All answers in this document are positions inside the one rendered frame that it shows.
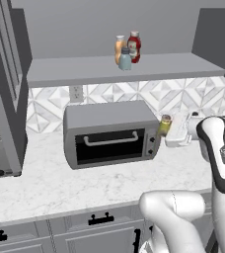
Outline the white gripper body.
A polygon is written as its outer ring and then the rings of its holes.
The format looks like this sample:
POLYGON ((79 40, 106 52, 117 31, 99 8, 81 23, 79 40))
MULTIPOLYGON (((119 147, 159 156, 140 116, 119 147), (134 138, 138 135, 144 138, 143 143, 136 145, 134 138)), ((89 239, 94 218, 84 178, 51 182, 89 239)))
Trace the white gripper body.
POLYGON ((188 133, 188 112, 178 112, 174 114, 170 129, 165 137, 168 147, 182 147, 189 145, 191 136, 188 133))

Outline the yellow green condiment bottle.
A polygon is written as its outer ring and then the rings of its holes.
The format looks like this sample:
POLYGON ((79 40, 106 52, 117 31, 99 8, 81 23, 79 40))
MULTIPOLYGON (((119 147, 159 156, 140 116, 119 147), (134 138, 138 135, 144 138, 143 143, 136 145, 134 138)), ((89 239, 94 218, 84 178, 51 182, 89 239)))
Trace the yellow green condiment bottle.
POLYGON ((170 115, 163 115, 158 129, 160 136, 166 136, 172 124, 172 117, 170 115))

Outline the blue grey shaker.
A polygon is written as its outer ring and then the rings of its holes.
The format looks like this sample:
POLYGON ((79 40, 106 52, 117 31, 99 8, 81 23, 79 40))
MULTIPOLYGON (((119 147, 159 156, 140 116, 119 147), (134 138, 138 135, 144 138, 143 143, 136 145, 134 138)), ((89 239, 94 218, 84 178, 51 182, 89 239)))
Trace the blue grey shaker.
POLYGON ((131 57, 129 54, 129 48, 123 47, 121 49, 121 55, 119 58, 119 64, 118 67, 121 70, 130 70, 131 69, 131 57))

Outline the red ketchup bottle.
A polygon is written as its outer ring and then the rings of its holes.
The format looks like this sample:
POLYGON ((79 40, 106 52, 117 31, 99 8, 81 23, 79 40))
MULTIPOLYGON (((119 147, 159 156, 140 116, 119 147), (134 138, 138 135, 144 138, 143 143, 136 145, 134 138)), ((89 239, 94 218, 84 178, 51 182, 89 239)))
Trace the red ketchup bottle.
POLYGON ((140 59, 141 40, 137 31, 132 31, 127 41, 127 47, 129 48, 129 54, 132 63, 137 63, 140 59))

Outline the plain grey cabinet door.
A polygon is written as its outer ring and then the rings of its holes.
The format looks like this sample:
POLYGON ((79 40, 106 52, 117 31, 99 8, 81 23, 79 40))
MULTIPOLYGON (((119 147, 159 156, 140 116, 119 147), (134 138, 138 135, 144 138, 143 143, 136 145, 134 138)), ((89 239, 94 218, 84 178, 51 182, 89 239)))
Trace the plain grey cabinet door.
POLYGON ((225 70, 225 8, 200 9, 192 52, 225 70))

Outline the tan condiment bottle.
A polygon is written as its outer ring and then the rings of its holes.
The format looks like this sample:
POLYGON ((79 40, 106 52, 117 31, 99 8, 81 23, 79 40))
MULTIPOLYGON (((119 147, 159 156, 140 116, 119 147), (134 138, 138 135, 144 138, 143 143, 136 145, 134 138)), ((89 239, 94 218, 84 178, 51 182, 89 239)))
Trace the tan condiment bottle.
POLYGON ((124 36, 117 36, 116 41, 114 43, 114 61, 115 61, 115 63, 119 63, 121 49, 123 47, 126 47, 126 40, 124 39, 124 36))

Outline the grey cabinet shelf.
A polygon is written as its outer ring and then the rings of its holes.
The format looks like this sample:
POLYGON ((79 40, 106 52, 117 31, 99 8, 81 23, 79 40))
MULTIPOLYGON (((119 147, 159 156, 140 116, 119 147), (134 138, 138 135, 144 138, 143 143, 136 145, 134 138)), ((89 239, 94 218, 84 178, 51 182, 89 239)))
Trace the grey cabinet shelf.
POLYGON ((120 70, 113 56, 34 59, 30 88, 78 86, 163 79, 223 76, 225 70, 191 52, 142 54, 130 70, 120 70))

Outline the grey lower cabinet door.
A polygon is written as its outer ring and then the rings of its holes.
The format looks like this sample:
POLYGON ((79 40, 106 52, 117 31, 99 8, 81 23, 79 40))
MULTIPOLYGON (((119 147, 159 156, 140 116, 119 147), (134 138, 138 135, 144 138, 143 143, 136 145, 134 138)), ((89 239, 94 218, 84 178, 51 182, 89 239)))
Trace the grey lower cabinet door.
POLYGON ((105 232, 54 237, 57 253, 133 253, 134 226, 105 232))

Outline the grey panelled cabinet door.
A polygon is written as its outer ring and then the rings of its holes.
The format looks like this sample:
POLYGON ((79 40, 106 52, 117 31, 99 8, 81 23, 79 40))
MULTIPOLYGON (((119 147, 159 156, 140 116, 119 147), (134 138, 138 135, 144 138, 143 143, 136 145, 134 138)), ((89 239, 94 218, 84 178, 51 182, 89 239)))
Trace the grey panelled cabinet door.
POLYGON ((0 0, 0 134, 13 174, 22 174, 28 144, 29 87, 11 20, 10 0, 0 0))

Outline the black glass toaster oven door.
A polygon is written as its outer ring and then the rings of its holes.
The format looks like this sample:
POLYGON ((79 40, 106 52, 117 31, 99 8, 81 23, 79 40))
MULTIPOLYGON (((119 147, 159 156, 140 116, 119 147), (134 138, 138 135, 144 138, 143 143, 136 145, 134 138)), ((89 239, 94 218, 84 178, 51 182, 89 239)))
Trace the black glass toaster oven door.
POLYGON ((84 135, 89 136, 89 140, 100 141, 110 139, 110 135, 100 137, 100 133, 89 133, 75 136, 76 142, 76 154, 77 154, 77 164, 91 164, 106 161, 116 161, 122 159, 129 159, 142 156, 143 143, 144 143, 144 128, 134 128, 127 130, 119 130, 127 132, 127 136, 131 137, 130 132, 136 130, 139 139, 134 142, 110 144, 110 145, 100 145, 100 146, 87 146, 84 142, 84 135))

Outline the grey toaster oven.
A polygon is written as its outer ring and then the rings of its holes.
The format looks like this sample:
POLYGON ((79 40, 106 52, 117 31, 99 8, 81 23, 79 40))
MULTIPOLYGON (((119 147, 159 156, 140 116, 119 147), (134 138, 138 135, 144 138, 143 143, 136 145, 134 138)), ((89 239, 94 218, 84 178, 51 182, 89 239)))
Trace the grey toaster oven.
POLYGON ((63 117, 63 147, 67 163, 72 169, 84 169, 127 162, 152 160, 159 149, 159 121, 143 101, 102 103, 68 106, 63 117), (106 161, 91 164, 77 164, 75 136, 89 133, 144 128, 144 143, 141 157, 106 161))

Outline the grey drawer front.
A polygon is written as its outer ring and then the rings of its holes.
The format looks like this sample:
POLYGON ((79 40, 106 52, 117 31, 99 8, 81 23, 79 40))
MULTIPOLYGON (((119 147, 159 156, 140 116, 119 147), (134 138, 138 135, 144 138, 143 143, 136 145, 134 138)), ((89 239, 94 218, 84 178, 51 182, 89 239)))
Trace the grey drawer front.
POLYGON ((55 217, 49 220, 49 225, 51 228, 51 234, 56 236, 67 233, 127 228, 128 226, 134 226, 136 228, 143 229, 144 218, 140 213, 138 205, 134 205, 109 208, 105 210, 86 211, 78 214, 55 217), (94 214, 96 217, 102 217, 105 215, 105 212, 108 212, 110 215, 114 216, 113 222, 88 225, 88 219, 91 218, 92 214, 94 214))
POLYGON ((1 226, 8 235, 0 241, 0 253, 53 253, 45 220, 1 226))

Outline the white wall outlet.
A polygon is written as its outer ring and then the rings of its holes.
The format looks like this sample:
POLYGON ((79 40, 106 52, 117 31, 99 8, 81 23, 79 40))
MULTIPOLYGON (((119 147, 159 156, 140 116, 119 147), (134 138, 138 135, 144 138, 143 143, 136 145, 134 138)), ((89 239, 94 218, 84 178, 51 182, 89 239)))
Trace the white wall outlet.
POLYGON ((84 101, 83 87, 80 85, 70 86, 69 95, 71 103, 82 103, 84 101))

